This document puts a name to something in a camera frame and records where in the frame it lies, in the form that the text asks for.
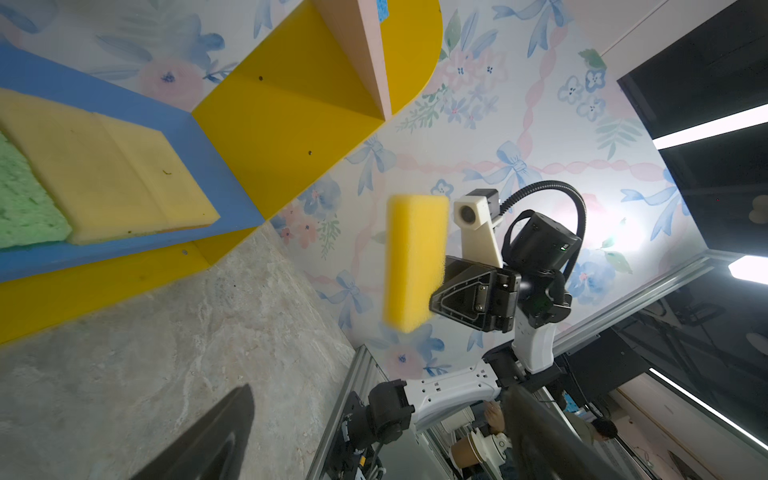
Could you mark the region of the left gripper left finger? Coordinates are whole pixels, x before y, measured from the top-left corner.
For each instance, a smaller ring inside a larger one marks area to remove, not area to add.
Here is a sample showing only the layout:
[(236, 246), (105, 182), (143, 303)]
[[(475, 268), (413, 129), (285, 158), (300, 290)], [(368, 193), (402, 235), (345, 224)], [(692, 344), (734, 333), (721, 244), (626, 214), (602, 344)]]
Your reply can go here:
[(255, 418), (251, 387), (234, 388), (135, 479), (237, 479)]

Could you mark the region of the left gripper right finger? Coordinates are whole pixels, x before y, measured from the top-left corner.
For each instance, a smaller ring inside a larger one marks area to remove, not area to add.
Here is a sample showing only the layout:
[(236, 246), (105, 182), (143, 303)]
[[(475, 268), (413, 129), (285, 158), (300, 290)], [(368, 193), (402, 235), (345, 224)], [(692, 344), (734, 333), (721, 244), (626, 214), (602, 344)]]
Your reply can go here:
[(514, 385), (505, 389), (501, 408), (519, 479), (622, 478), (565, 421), (524, 388)]

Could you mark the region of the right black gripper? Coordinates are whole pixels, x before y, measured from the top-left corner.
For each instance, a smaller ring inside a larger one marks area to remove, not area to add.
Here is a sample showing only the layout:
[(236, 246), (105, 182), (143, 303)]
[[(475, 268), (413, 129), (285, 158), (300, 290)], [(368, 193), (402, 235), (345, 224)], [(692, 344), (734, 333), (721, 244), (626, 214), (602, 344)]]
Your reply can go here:
[(521, 275), (447, 256), (444, 282), (431, 295), (429, 309), (483, 332), (507, 333), (514, 326)]

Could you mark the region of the thick yellow sponge front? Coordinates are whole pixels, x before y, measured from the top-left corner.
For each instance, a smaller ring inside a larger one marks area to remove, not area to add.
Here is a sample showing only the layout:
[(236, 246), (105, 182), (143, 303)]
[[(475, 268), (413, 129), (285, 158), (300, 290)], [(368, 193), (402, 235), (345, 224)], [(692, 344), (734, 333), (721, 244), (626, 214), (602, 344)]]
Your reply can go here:
[(395, 195), (387, 203), (383, 320), (411, 333), (432, 317), (430, 299), (444, 279), (450, 201)]

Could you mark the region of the small yellow sponge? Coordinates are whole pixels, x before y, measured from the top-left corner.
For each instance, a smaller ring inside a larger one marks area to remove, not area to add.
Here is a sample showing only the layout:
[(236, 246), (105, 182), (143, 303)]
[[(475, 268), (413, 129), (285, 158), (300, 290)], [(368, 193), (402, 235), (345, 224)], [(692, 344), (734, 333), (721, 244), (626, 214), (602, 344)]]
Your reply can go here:
[(162, 232), (204, 228), (220, 219), (162, 132), (102, 114), (95, 117), (165, 216)]

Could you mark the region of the yellow pink blue toy shelf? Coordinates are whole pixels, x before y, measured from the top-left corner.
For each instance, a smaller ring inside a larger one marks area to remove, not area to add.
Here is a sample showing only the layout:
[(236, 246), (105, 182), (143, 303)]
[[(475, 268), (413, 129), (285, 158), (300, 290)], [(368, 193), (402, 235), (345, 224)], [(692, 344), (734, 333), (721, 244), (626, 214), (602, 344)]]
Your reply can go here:
[(211, 226), (1, 251), (12, 341), (214, 265), (429, 82), (436, 1), (5, 1), (1, 90), (164, 134)]

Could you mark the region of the pale yellow sponge underneath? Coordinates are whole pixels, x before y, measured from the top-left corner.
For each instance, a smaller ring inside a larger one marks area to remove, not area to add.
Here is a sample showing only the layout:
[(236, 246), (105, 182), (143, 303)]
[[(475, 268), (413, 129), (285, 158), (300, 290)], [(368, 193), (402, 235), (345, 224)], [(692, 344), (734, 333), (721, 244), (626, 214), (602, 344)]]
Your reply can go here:
[(1, 130), (69, 221), (69, 243), (168, 229), (147, 185), (95, 114), (3, 88)]

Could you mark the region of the blue sponge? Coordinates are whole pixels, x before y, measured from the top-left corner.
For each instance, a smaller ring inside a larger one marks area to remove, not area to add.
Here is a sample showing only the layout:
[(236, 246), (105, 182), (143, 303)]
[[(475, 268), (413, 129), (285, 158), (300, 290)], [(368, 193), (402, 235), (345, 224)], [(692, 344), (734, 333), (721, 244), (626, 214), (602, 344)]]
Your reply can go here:
[(390, 15), (388, 0), (376, 0), (376, 7), (378, 20), (383, 23)]

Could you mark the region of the green sponge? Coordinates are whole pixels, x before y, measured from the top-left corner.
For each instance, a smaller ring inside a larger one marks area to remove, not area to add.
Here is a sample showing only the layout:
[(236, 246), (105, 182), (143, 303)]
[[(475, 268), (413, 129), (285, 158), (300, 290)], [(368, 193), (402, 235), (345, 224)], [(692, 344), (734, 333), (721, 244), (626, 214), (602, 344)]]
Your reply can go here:
[(64, 241), (71, 232), (27, 159), (1, 135), (1, 248)]

